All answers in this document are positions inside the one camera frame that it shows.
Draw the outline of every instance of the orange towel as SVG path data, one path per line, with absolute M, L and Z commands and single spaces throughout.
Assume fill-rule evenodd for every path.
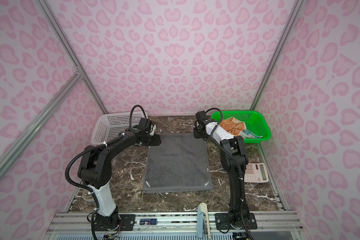
M 234 136 L 239 136 L 243 130 L 247 129 L 244 122 L 234 117 L 223 119 L 219 125 Z

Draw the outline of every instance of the green basket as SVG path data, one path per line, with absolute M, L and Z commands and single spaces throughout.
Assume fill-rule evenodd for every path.
M 256 134 L 257 136 L 263 136 L 262 138 L 252 139 L 245 138 L 245 143 L 258 143 L 261 141 L 267 141 L 271 137 L 271 131 L 263 117 L 263 115 L 256 111 L 222 111 L 223 119 L 234 117 L 240 121 L 245 122 L 248 130 Z M 214 112 L 211 118 L 219 121 L 220 113 Z

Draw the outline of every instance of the pink wall panel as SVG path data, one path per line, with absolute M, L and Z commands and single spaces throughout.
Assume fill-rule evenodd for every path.
M 0 156 L 73 71 L 32 0 L 0 1 Z
M 360 1 L 307 2 L 258 110 L 309 239 L 360 239 Z
M 51 0 L 108 111 L 248 109 L 294 0 Z
M 65 168 L 90 144 L 100 115 L 79 83 L 0 181 L 0 240 L 42 239 L 74 189 L 65 180 Z M 77 165 L 71 173 L 77 180 Z

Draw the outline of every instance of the white plastic basket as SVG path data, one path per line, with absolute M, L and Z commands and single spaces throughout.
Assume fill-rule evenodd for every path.
M 120 132 L 129 127 L 129 114 L 130 112 L 101 115 L 92 132 L 91 143 L 99 145 L 104 141 L 108 142 L 117 137 Z M 141 118 L 144 118 L 143 112 L 134 111 L 132 114 L 132 126 L 137 125 Z

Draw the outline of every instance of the gray towel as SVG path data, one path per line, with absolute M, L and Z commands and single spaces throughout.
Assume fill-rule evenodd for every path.
M 160 134 L 161 144 L 149 147 L 143 191 L 211 190 L 206 142 L 193 133 Z

